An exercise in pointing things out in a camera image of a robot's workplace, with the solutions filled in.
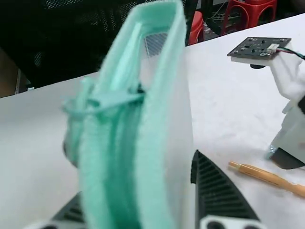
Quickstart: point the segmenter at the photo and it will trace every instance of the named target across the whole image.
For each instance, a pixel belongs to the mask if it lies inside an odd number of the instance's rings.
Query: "white table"
[[[268,68],[230,62],[226,54],[247,36],[291,37],[305,53],[305,14],[186,49],[195,147],[241,190],[269,229],[303,228],[305,200],[227,169],[234,160],[305,184],[305,171],[263,160],[280,129],[286,100]],[[78,190],[76,169],[62,153],[66,116],[59,109],[79,79],[0,99],[0,228],[49,219]]]

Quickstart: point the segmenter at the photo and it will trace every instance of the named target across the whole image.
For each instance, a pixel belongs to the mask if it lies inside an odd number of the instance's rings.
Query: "black chair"
[[[0,47],[35,87],[90,74],[98,71],[130,9],[148,1],[4,0]],[[198,0],[182,1],[187,41]]]

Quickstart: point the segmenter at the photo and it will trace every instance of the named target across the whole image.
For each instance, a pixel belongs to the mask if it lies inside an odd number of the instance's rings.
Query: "red plastic stool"
[[[199,11],[195,11],[189,37],[189,45],[198,42],[203,42],[203,17]]]
[[[244,28],[238,28],[238,30],[252,28],[258,25],[258,21],[262,13],[266,10],[271,8],[272,9],[272,21],[275,20],[275,13],[276,13],[276,5],[277,0],[229,0],[227,9],[224,15],[224,24],[223,30],[221,35],[223,36],[226,31],[226,25],[228,23],[228,17],[230,15],[230,11],[234,7],[239,7],[242,9],[242,18],[241,20],[245,21]]]

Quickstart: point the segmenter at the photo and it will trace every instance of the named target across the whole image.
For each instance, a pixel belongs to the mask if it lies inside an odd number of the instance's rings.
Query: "pen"
[[[270,173],[268,171],[262,170],[260,168],[247,165],[247,164],[238,164],[236,162],[230,161],[229,165],[237,169],[237,171],[247,174],[249,176],[255,177],[257,179],[263,180],[274,186],[283,188],[287,191],[293,192],[296,195],[305,197],[305,186],[299,184],[292,184],[287,180],[279,177],[276,174]]]

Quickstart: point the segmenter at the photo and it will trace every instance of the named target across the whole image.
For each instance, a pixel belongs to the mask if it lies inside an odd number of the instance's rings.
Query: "circuit board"
[[[277,52],[268,52],[267,49],[270,45],[278,44],[279,47],[284,48],[290,41],[291,38],[248,37],[229,52],[228,56],[272,60],[277,55]]]

